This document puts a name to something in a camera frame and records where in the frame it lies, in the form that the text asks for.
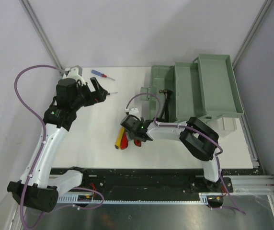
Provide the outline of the red black utility knife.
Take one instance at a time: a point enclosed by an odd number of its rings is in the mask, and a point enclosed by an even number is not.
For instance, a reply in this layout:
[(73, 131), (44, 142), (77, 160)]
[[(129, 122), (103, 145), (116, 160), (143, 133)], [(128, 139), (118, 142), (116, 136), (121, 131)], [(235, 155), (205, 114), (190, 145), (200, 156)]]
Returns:
[(141, 147), (141, 146), (142, 146), (142, 141), (141, 141), (141, 140), (135, 139), (135, 140), (134, 140), (134, 144), (135, 144), (137, 147)]

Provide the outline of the green toolbox with clear lid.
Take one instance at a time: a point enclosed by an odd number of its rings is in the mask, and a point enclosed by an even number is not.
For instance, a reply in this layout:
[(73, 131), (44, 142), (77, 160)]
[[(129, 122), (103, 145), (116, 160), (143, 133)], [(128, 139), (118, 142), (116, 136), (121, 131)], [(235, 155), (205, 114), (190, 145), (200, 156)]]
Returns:
[(149, 118), (158, 115), (159, 120), (164, 89), (173, 91), (169, 122), (197, 117), (225, 137), (237, 130), (244, 114), (230, 55), (200, 54), (193, 62), (152, 66), (149, 87), (140, 89), (140, 99), (149, 102)]

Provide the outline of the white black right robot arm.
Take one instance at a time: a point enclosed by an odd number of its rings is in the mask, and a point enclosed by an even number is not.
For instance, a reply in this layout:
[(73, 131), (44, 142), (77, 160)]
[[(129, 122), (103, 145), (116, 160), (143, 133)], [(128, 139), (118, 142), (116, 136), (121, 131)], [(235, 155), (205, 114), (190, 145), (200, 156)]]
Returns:
[(217, 156), (223, 149), (218, 143), (219, 135), (200, 119), (191, 117), (188, 121), (167, 123), (126, 115), (121, 126), (133, 140), (146, 142), (162, 139), (182, 143), (192, 156), (201, 161), (205, 188), (209, 192), (221, 188), (221, 168)]

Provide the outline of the blue handled screwdriver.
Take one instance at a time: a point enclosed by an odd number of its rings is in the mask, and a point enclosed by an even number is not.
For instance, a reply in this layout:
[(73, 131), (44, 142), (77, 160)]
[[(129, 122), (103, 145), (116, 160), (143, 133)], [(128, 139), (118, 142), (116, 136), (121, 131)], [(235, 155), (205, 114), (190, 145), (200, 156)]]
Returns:
[(110, 79), (110, 80), (112, 80), (112, 81), (115, 81), (115, 79), (113, 79), (113, 78), (107, 76), (106, 74), (101, 73), (101, 72), (99, 72), (99, 71), (97, 71), (97, 70), (92, 69), (92, 70), (91, 70), (91, 73), (94, 74), (94, 75), (96, 75), (96, 76), (99, 76), (99, 77), (102, 77), (102, 78), (106, 78), (106, 79)]

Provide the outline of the yellow utility knife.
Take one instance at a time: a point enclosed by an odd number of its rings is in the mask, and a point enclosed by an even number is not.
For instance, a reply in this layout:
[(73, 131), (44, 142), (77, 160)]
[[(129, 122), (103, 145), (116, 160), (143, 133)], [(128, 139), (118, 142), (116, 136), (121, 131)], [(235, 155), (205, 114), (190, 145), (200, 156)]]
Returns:
[(118, 133), (118, 136), (116, 138), (116, 141), (115, 141), (115, 148), (116, 149), (120, 149), (120, 138), (121, 138), (121, 135), (125, 132), (125, 129), (122, 127), (120, 128), (119, 130), (119, 133)]

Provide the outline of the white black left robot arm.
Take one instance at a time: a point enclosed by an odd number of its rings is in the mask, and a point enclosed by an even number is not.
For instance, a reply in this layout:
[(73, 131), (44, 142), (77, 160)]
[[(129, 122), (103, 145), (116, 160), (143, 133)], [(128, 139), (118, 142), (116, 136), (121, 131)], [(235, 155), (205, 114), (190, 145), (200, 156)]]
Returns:
[(56, 85), (56, 95), (41, 118), (43, 126), (41, 137), (29, 165), (17, 182), (9, 182), (7, 191), (21, 206), (51, 212), (59, 196), (76, 188), (85, 191), (89, 179), (83, 176), (83, 169), (72, 167), (62, 176), (49, 179), (57, 151), (69, 133), (77, 111), (82, 107), (104, 102), (108, 91), (92, 77), (94, 91), (81, 79), (63, 78)]

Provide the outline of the small steel claw hammer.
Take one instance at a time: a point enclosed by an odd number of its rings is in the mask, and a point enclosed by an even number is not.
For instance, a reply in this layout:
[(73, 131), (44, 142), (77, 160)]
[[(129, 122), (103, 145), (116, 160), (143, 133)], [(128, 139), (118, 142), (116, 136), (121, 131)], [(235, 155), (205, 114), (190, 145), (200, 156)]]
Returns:
[(171, 101), (171, 96), (173, 95), (173, 91), (164, 89), (164, 90), (160, 90), (159, 93), (164, 94), (164, 97), (165, 97), (165, 101), (164, 101), (163, 108), (161, 110), (159, 119), (163, 122), (169, 122), (170, 121), (169, 103)]

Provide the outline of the black hacksaw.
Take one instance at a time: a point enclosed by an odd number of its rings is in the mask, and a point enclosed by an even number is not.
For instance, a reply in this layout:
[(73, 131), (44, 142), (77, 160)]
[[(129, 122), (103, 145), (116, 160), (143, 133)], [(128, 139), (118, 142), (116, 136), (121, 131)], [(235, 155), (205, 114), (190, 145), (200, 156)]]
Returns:
[(163, 109), (160, 113), (159, 120), (162, 122), (169, 122), (170, 115), (169, 115), (169, 103), (171, 100), (171, 94), (165, 94), (165, 101), (163, 105)]

